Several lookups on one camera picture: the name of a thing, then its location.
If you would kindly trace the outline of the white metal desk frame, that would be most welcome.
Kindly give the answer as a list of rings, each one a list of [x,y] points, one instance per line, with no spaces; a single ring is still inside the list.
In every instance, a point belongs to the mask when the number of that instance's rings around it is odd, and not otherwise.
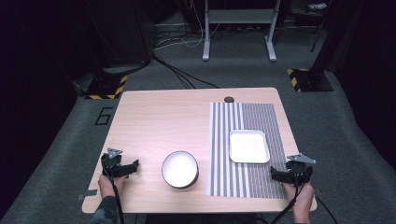
[[[265,36],[265,44],[270,62],[276,61],[273,35],[281,0],[276,0],[272,9],[210,9],[209,0],[205,0],[205,43],[202,59],[209,60],[210,24],[269,24],[270,30]]]

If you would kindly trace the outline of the person's right hand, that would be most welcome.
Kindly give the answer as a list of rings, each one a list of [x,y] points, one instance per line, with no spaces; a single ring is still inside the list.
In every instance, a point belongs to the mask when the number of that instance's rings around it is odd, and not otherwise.
[[[292,208],[295,224],[310,224],[310,208],[314,199],[314,188],[310,182],[305,183]]]

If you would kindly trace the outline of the person's left hand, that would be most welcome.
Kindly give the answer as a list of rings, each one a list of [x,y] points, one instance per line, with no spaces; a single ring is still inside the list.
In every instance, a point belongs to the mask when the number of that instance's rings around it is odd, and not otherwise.
[[[98,185],[99,185],[101,197],[105,198],[107,196],[115,196],[115,191],[113,187],[116,187],[118,193],[121,193],[125,179],[126,179],[125,176],[115,177],[113,179],[113,182],[110,182],[107,176],[101,175],[98,179]]]

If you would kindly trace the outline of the black stand pole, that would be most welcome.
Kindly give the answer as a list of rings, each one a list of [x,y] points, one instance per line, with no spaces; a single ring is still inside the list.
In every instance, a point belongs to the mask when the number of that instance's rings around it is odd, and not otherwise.
[[[328,62],[334,55],[343,33],[348,27],[353,8],[352,0],[336,0],[330,7],[330,16],[327,19],[327,36],[322,44],[311,70],[315,74],[324,72]]]

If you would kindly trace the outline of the round white bowl dark rim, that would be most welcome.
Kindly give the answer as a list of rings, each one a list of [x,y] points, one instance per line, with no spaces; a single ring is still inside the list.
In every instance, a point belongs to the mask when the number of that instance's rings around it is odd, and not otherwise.
[[[172,152],[163,161],[162,176],[174,189],[189,189],[198,179],[198,163],[187,151]]]

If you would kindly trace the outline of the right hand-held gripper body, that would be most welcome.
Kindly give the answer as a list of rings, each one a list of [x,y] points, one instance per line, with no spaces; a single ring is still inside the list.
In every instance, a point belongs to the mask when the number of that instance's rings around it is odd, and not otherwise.
[[[303,153],[288,156],[287,159],[286,167],[289,170],[287,172],[287,183],[301,186],[309,182],[313,174],[312,164],[316,164],[317,161],[305,156]]]

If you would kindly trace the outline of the black yellow striped base plate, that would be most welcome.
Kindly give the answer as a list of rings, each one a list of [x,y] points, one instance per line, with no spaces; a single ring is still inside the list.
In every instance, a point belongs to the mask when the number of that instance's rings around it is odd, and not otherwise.
[[[91,100],[117,99],[120,97],[127,76],[95,77],[85,92],[85,98]]]
[[[333,91],[333,87],[323,73],[309,69],[287,70],[292,87],[296,92]]]

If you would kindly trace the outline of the grey white striped mat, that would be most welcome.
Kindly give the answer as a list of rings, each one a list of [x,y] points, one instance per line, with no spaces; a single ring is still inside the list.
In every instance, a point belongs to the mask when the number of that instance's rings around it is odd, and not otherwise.
[[[286,156],[272,104],[212,103],[209,119],[209,168],[206,192],[210,196],[284,199],[286,193],[271,178],[270,167],[285,169]],[[270,160],[237,163],[230,158],[233,130],[265,133]]]

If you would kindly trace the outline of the white square tray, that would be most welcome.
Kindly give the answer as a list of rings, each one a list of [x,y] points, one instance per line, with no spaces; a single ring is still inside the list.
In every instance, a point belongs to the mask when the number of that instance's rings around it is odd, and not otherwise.
[[[259,130],[231,131],[230,158],[237,163],[267,163],[270,153],[265,133]]]

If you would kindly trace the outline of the grey tape strip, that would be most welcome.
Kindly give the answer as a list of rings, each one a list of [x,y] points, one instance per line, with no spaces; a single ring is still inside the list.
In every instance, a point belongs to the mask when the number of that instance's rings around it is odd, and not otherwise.
[[[97,189],[88,189],[84,193],[80,193],[76,197],[76,201],[83,201],[86,197],[95,196]]]

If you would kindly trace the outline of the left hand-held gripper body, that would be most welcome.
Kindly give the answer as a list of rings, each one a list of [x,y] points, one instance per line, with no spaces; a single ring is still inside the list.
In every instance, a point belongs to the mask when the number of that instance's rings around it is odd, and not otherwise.
[[[102,175],[109,177],[120,177],[120,174],[127,171],[120,164],[121,162],[121,150],[115,148],[109,148],[107,153],[104,153],[101,160]]]

